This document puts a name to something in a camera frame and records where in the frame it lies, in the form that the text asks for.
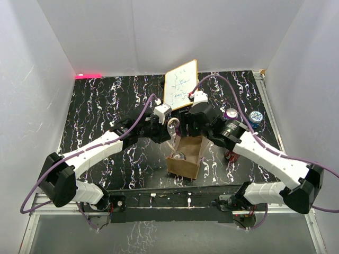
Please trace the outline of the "patterned canvas tote bag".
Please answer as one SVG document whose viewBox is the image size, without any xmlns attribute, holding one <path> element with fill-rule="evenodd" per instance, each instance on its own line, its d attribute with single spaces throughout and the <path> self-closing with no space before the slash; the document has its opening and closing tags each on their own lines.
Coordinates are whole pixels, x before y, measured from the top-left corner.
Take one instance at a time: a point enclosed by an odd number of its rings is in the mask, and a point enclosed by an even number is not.
<svg viewBox="0 0 339 254">
<path fill-rule="evenodd" d="M 184 137 L 179 134 L 179 119 L 171 118 L 167 124 L 167 130 L 170 131 L 170 126 L 176 127 L 174 139 L 167 141 L 167 145 L 171 149 L 171 153 L 166 157 L 167 172 L 185 178 L 197 179 L 200 163 L 203 155 L 212 142 L 204 136 Z M 185 160 L 177 160 L 172 158 L 174 152 L 183 152 L 186 156 Z"/>
</svg>

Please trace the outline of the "red soda can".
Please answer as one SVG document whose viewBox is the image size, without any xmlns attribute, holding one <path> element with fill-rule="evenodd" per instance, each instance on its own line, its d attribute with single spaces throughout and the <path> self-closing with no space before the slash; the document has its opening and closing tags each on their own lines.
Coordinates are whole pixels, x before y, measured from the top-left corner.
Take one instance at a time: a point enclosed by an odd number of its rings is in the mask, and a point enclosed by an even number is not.
<svg viewBox="0 0 339 254">
<path fill-rule="evenodd" d="M 240 157 L 240 155 L 227 149 L 225 151 L 224 157 L 229 162 L 236 162 L 238 160 L 238 158 Z"/>
</svg>

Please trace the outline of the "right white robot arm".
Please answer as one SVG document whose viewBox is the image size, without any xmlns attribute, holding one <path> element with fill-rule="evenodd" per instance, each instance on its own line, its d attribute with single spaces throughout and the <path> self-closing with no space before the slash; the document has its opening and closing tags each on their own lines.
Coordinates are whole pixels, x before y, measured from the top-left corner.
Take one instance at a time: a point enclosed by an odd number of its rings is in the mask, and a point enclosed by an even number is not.
<svg viewBox="0 0 339 254">
<path fill-rule="evenodd" d="M 225 119 L 213 107 L 199 103 L 178 112 L 183 137 L 202 135 L 214 145 L 243 156 L 274 174 L 273 183 L 245 182 L 229 198 L 229 206 L 248 210 L 253 205 L 273 203 L 286 205 L 300 214 L 307 214 L 323 183 L 324 170 L 312 163 L 292 161 L 271 145 L 263 142 L 236 119 Z"/>
</svg>

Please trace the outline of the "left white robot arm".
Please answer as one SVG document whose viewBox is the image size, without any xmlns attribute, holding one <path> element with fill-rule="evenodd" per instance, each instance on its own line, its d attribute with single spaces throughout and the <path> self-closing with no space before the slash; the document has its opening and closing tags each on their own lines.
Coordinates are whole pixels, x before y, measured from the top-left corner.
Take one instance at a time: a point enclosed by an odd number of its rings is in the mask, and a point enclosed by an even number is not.
<svg viewBox="0 0 339 254">
<path fill-rule="evenodd" d="M 109 206 L 108 192 L 99 184 L 80 181 L 79 177 L 98 162 L 136 144 L 140 138 L 149 138 L 155 143 L 170 140 L 167 121 L 160 121 L 156 115 L 142 117 L 137 124 L 125 119 L 75 151 L 64 155 L 50 154 L 39 176 L 42 180 L 39 188 L 55 207 L 73 201 L 88 203 L 96 210 L 104 211 Z"/>
</svg>

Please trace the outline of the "blue beverage can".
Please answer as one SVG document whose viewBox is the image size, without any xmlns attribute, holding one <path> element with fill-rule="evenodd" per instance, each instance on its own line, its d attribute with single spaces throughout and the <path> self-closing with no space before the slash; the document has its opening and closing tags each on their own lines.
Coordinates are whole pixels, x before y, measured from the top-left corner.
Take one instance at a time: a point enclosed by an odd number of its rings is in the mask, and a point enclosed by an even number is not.
<svg viewBox="0 0 339 254">
<path fill-rule="evenodd" d="M 256 129 L 260 123 L 263 121 L 263 114 L 259 111 L 251 111 L 248 120 L 253 129 Z"/>
</svg>

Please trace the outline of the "small wood-framed whiteboard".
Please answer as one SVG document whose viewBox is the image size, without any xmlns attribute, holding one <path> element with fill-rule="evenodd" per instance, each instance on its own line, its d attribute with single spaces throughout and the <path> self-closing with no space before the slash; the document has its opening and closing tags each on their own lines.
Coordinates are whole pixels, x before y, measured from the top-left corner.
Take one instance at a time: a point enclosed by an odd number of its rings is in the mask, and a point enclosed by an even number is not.
<svg viewBox="0 0 339 254">
<path fill-rule="evenodd" d="M 198 83 L 198 62 L 193 59 L 165 74 L 163 102 L 172 111 L 192 105 L 189 93 Z"/>
</svg>

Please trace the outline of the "pink tape strip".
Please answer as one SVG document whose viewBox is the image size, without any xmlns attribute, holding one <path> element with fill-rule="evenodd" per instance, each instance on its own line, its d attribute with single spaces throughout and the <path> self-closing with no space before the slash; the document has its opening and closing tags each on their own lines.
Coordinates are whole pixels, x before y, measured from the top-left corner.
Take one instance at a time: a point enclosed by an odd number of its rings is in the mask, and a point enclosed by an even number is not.
<svg viewBox="0 0 339 254">
<path fill-rule="evenodd" d="M 79 74 L 76 75 L 75 79 L 93 79 L 93 78 L 101 78 L 102 75 L 100 74 Z"/>
</svg>

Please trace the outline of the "black front base bar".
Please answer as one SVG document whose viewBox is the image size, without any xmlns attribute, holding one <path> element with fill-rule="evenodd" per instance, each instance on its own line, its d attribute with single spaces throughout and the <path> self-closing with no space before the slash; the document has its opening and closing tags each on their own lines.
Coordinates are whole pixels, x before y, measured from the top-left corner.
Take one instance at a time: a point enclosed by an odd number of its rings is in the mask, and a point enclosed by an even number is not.
<svg viewBox="0 0 339 254">
<path fill-rule="evenodd" d="M 239 185 L 111 190 L 111 223 L 214 221 L 232 223 L 251 207 L 235 200 Z"/>
</svg>

